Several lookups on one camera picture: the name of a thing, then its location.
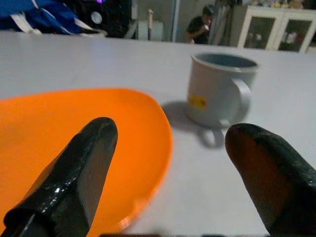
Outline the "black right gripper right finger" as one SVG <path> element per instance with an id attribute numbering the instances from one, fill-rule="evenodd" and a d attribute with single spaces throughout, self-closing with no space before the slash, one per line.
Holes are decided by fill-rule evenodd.
<path id="1" fill-rule="evenodd" d="M 316 169 L 284 138 L 254 124 L 232 125 L 225 148 L 269 234 L 316 237 Z"/>

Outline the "white glass-door cabinet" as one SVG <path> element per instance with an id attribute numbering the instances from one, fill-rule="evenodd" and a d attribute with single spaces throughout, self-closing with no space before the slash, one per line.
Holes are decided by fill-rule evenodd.
<path id="1" fill-rule="evenodd" d="M 316 10 L 237 6 L 230 46 L 305 53 L 316 33 Z"/>

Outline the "grey enamel mug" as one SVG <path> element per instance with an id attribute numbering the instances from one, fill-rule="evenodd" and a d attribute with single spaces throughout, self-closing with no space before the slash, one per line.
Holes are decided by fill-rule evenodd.
<path id="1" fill-rule="evenodd" d="M 206 127 L 224 128 L 241 122 L 251 106 L 251 86 L 259 65 L 225 53 L 198 53 L 191 59 L 187 116 Z"/>

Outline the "computer with coloured lights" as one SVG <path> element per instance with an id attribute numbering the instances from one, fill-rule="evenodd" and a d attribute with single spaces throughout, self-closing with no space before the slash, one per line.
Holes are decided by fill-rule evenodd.
<path id="1" fill-rule="evenodd" d="M 131 0 L 72 0 L 78 18 L 111 38 L 123 38 L 131 21 Z"/>

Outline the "person in black shirt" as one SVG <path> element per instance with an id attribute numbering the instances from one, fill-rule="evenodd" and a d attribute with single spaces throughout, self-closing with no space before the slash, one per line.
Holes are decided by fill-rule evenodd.
<path id="1" fill-rule="evenodd" d="M 202 10 L 202 15 L 193 18 L 187 29 L 187 43 L 207 44 L 209 31 L 212 26 L 214 5 L 208 4 Z"/>

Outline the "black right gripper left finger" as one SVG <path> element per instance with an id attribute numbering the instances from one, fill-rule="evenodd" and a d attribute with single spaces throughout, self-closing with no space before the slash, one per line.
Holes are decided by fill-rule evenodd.
<path id="1" fill-rule="evenodd" d="M 0 237 L 86 237 L 117 141 L 111 118 L 91 120 L 6 213 Z"/>

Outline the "orange plastic plate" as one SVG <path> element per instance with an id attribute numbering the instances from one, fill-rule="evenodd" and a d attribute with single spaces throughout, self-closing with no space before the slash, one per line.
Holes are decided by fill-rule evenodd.
<path id="1" fill-rule="evenodd" d="M 3 218 L 91 120 L 112 118 L 117 148 L 87 237 L 126 229 L 154 196 L 172 157 L 159 103 L 123 88 L 57 91 L 0 99 L 0 234 Z"/>

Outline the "blue and white bag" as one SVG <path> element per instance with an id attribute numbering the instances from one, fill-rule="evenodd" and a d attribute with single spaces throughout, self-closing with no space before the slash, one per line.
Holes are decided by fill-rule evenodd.
<path id="1" fill-rule="evenodd" d="M 0 31 L 87 37 L 108 35 L 80 20 L 65 0 L 0 0 Z"/>

